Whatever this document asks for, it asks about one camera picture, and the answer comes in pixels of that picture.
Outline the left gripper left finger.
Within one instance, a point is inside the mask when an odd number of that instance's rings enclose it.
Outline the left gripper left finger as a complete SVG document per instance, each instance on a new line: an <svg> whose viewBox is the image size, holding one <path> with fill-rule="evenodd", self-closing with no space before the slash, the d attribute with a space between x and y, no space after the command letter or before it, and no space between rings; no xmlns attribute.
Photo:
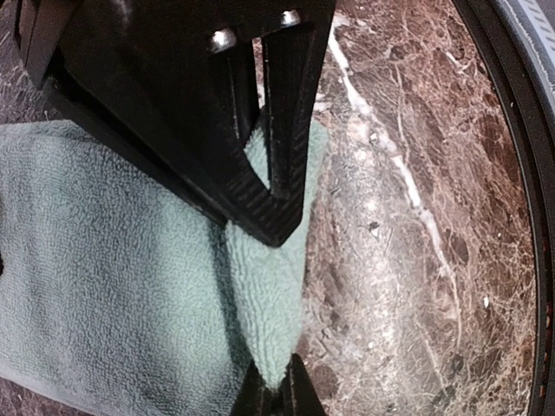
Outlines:
<svg viewBox="0 0 555 416"><path fill-rule="evenodd" d="M274 393L266 387L254 361L249 365L231 416L270 416Z"/></svg>

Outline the mint green panda towel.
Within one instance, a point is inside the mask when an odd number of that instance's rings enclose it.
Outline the mint green panda towel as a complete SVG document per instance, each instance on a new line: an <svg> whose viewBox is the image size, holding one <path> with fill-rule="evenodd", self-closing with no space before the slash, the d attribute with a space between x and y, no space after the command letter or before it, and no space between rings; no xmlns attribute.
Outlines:
<svg viewBox="0 0 555 416"><path fill-rule="evenodd" d="M96 415L227 415L286 374L310 220L218 226L67 120L1 128L1 375Z"/></svg>

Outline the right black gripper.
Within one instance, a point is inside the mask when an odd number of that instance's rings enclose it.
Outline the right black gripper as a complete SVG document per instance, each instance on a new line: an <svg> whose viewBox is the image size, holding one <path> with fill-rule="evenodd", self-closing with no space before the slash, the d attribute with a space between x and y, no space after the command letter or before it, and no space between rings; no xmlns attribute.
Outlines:
<svg viewBox="0 0 555 416"><path fill-rule="evenodd" d="M302 215L293 105L283 94L265 185L245 154L259 114L254 38L282 35L286 1L19 1L15 39L68 119L218 222L282 245Z"/></svg>

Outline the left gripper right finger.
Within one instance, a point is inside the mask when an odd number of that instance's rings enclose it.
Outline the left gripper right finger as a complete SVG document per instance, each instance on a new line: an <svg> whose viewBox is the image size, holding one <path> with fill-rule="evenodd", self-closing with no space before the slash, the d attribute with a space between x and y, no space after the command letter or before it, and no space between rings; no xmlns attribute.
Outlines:
<svg viewBox="0 0 555 416"><path fill-rule="evenodd" d="M277 415L326 416L303 359L292 354L279 389Z"/></svg>

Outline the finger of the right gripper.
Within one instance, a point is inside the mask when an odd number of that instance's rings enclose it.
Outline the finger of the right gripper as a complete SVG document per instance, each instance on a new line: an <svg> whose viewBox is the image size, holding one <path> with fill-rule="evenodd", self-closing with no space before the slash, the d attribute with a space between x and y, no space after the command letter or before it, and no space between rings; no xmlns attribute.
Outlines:
<svg viewBox="0 0 555 416"><path fill-rule="evenodd" d="M280 1L261 35L271 195L287 208L303 206L310 120L335 9L334 1Z"/></svg>

